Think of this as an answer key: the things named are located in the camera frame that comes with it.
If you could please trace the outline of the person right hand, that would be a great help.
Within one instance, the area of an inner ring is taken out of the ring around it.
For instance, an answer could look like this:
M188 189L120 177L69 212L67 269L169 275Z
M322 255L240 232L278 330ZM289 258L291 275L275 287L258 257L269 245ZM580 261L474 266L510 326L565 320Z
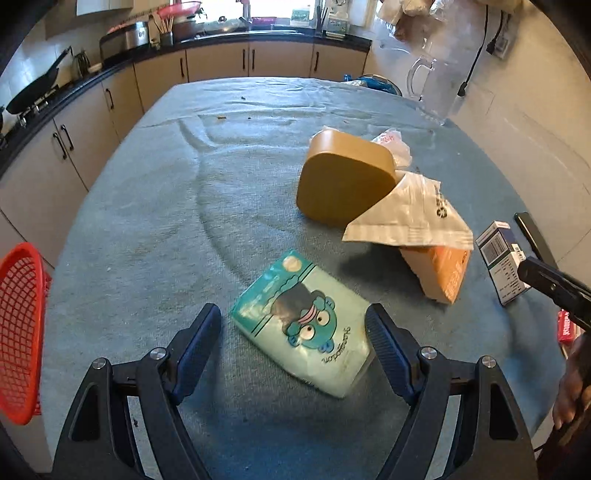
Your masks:
M552 410L554 427L559 430L564 424L571 423L577 408L587 410L590 407L590 387L583 387L581 358L590 351L590 334L584 333L573 343L566 361L564 375L559 383L559 390Z

